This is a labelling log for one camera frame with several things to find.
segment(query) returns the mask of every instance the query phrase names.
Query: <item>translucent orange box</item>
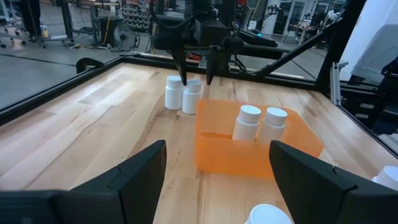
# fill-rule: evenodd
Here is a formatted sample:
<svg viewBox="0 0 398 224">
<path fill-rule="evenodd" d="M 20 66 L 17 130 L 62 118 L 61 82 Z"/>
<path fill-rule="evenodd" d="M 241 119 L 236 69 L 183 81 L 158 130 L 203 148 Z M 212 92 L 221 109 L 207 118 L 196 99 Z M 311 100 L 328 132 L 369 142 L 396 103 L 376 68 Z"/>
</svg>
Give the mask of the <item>translucent orange box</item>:
<svg viewBox="0 0 398 224">
<path fill-rule="evenodd" d="M 205 172 L 245 175 L 273 179 L 269 144 L 234 141 L 232 133 L 239 109 L 247 103 L 202 99 L 198 102 L 195 126 L 195 163 Z M 268 108 L 261 109 L 261 121 Z M 288 114 L 281 141 L 311 156 L 318 157 L 323 143 L 295 111 Z"/>
</svg>

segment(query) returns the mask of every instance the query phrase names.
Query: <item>black metal frame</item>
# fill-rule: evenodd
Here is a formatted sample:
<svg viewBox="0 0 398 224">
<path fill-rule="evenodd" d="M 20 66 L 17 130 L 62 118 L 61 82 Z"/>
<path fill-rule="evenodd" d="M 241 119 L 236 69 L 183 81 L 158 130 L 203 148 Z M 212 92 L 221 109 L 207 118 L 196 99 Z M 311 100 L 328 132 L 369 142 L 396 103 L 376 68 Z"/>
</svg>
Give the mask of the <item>black metal frame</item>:
<svg viewBox="0 0 398 224">
<path fill-rule="evenodd" d="M 364 6 L 366 0 L 351 0 L 347 5 L 346 10 L 350 13 L 347 14 L 346 18 L 343 18 L 340 22 L 336 23 L 333 29 L 333 32 L 337 32 L 338 35 L 335 36 L 334 41 L 328 51 L 328 54 L 325 58 L 325 61 L 322 65 L 321 71 L 319 73 L 318 79 L 316 81 L 311 80 L 302 80 L 298 78 L 290 78 L 283 77 L 273 74 L 268 74 L 264 77 L 256 76 L 256 75 L 248 75 L 242 74 L 238 69 L 231 69 L 228 74 L 218 74 L 220 77 L 226 78 L 235 78 L 238 80 L 246 80 L 250 82 L 260 82 L 260 83 L 268 83 L 273 85 L 281 85 L 292 88 L 301 88 L 306 90 L 314 90 L 320 91 L 324 95 L 327 95 L 329 91 L 330 84 L 330 67 L 332 62 L 338 62 L 340 57 L 345 49 L 345 46 L 348 42 L 348 39 L 352 33 L 356 20 L 359 17 L 359 14 Z M 313 39 L 310 39 L 304 43 L 304 46 L 308 48 L 311 44 L 314 43 Z M 291 58 L 294 58 L 301 52 L 303 52 L 302 48 L 296 49 L 292 54 L 287 54 L 288 56 L 282 58 L 282 62 L 289 61 Z M 276 65 L 282 65 L 280 60 L 276 61 Z M 116 57 L 104 64 L 101 64 L 99 67 L 95 67 L 91 70 L 87 70 L 79 73 L 77 76 L 66 80 L 58 85 L 55 85 L 46 90 L 40 91 L 32 96 L 22 99 L 16 103 L 0 108 L 0 125 L 8 123 L 13 119 L 31 111 L 32 109 L 56 98 L 57 96 L 75 88 L 76 86 L 87 82 L 88 80 L 101 75 L 104 71 L 113 68 L 115 65 L 120 63 L 135 63 L 139 65 L 148 65 L 153 67 L 160 68 L 168 68 L 176 70 L 177 67 L 175 62 L 171 58 L 159 57 L 156 55 L 147 55 L 140 53 L 126 53 L 122 54 L 119 57 Z M 187 71 L 193 73 L 201 73 L 206 74 L 206 69 L 199 68 L 197 63 L 187 62 Z M 371 88 L 360 88 L 355 86 L 350 86 L 345 83 L 341 85 L 341 94 L 345 95 L 356 95 L 363 96 L 365 98 L 377 98 L 377 93 Z M 361 128 L 363 128 L 372 138 L 374 138 L 380 145 L 385 147 L 394 157 L 398 158 L 398 154 L 391 149 L 387 144 L 382 142 L 370 129 L 368 129 L 364 124 L 359 122 L 353 115 L 347 112 L 342 106 L 337 106 L 344 113 L 347 114 L 354 122 L 356 122 Z"/>
</svg>

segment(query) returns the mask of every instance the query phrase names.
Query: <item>white wall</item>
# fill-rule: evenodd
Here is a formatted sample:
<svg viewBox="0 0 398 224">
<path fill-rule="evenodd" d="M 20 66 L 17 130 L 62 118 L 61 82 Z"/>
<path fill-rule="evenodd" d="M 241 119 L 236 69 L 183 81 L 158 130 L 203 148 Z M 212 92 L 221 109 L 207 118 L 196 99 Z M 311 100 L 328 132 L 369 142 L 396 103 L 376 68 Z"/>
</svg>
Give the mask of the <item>white wall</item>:
<svg viewBox="0 0 398 224">
<path fill-rule="evenodd" d="M 341 70 L 340 80 L 349 80 L 353 67 L 364 53 L 368 43 L 386 23 L 398 24 L 398 1 L 367 0 L 341 57 L 349 64 Z"/>
</svg>

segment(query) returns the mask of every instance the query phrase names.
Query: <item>workshop background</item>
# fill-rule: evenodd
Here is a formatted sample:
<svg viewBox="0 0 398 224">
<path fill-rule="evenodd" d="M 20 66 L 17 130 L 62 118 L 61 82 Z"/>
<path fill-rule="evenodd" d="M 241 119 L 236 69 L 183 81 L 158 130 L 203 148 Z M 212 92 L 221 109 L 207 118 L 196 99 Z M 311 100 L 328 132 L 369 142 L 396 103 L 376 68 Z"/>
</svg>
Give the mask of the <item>workshop background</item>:
<svg viewBox="0 0 398 224">
<path fill-rule="evenodd" d="M 167 52 L 154 50 L 150 46 L 150 34 L 157 30 L 149 16 L 148 0 L 111 0 L 107 2 L 118 2 L 121 7 L 112 8 L 112 6 L 99 4 L 95 11 L 93 6 L 87 2 L 100 1 L 36 0 L 40 7 L 40 14 L 34 14 L 39 17 L 40 33 L 48 39 L 54 40 L 45 41 L 43 44 L 39 39 L 36 39 L 35 42 L 17 38 L 11 40 L 1 35 L 5 33 L 15 35 L 17 32 L 19 37 L 29 38 L 29 33 L 24 32 L 23 28 L 16 31 L 20 28 L 18 25 L 21 23 L 23 8 L 16 7 L 17 15 L 14 17 L 10 7 L 10 4 L 18 6 L 19 2 L 24 1 L 27 0 L 0 0 L 0 108 L 5 108 L 74 77 L 76 63 L 81 58 L 89 57 L 106 62 L 117 57 L 123 48 L 130 47 L 123 46 L 123 44 L 119 46 L 120 49 L 103 47 L 103 43 L 114 41 L 111 39 L 112 34 L 109 33 L 109 37 L 104 32 L 106 27 L 113 26 L 112 21 L 120 20 L 134 31 L 132 38 L 136 46 L 131 47 L 130 50 L 168 55 Z M 67 14 L 62 10 L 63 3 L 68 8 Z M 165 3 L 167 8 L 174 8 L 166 10 L 166 15 L 183 15 L 184 0 L 166 0 Z M 331 22 L 332 19 L 329 18 L 332 18 L 333 14 L 338 14 L 344 8 L 346 1 L 238 0 L 238 4 L 236 12 L 244 9 L 244 17 L 248 18 L 242 29 L 248 29 L 249 22 L 254 21 L 256 22 L 255 28 L 261 32 L 263 37 L 276 41 L 278 48 L 293 50 L 320 31 L 323 22 L 325 24 Z M 277 13 L 271 13 L 272 6 L 277 7 Z M 360 64 L 366 49 L 374 42 L 373 39 L 377 35 L 387 37 L 391 32 L 394 33 L 396 24 L 398 24 L 397 14 L 398 1 L 396 0 L 367 0 L 340 61 L 340 63 L 348 62 L 347 66 L 341 69 L 341 80 L 354 80 L 356 84 L 360 82 L 359 85 L 377 85 L 381 81 L 379 75 L 362 77 L 359 72 L 356 72 L 358 68 L 356 65 Z M 13 24 L 14 19 L 19 20 L 17 24 Z M 237 18 L 236 22 L 240 23 L 243 20 L 244 18 L 242 20 Z M 73 42 L 70 40 L 57 41 L 67 36 L 67 24 L 69 23 L 72 25 L 69 29 L 74 30 L 72 32 Z M 98 30 L 96 38 L 92 35 L 93 29 Z M 276 70 L 276 74 L 316 80 L 331 41 L 331 39 L 321 41 L 280 67 Z M 379 42 L 390 44 L 387 40 Z M 397 52 L 398 47 L 395 45 L 389 47 L 393 54 Z M 238 58 L 247 68 L 251 69 L 259 69 L 275 61 L 242 55 L 239 55 Z M 381 137 L 398 149 L 398 138 L 394 135 Z"/>
</svg>

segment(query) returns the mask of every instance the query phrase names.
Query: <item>concrete floor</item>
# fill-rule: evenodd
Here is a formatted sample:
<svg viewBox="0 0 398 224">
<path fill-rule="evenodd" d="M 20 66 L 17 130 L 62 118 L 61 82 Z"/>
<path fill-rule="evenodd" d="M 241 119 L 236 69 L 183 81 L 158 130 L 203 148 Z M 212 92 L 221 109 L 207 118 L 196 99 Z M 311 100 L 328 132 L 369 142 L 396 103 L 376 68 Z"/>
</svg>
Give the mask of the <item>concrete floor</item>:
<svg viewBox="0 0 398 224">
<path fill-rule="evenodd" d="M 70 6 L 74 29 L 91 26 L 88 9 Z M 60 7 L 50 4 L 41 4 L 41 22 L 47 25 L 50 35 L 65 33 Z M 108 13 L 100 11 L 101 16 Z M 147 34 L 141 34 L 141 44 L 136 51 L 144 52 Z M 282 37 L 274 37 L 279 47 L 294 49 L 296 44 L 289 38 L 282 43 Z M 46 49 L 40 44 L 28 42 L 22 45 L 19 40 L 12 45 L 9 39 L 2 39 L 7 48 L 0 49 L 0 108 L 10 105 L 20 99 L 26 98 L 46 88 L 50 88 L 76 75 L 75 64 L 83 57 L 91 57 L 103 62 L 117 57 L 120 53 L 98 49 L 69 49 L 61 42 L 46 42 Z M 81 34 L 75 42 L 84 46 L 92 43 L 92 37 Z M 276 72 L 299 75 L 309 80 L 315 80 L 325 58 L 324 50 L 310 49 L 299 55 L 291 62 L 276 70 Z M 274 62 L 264 58 L 239 56 L 247 68 L 260 69 Z"/>
</svg>

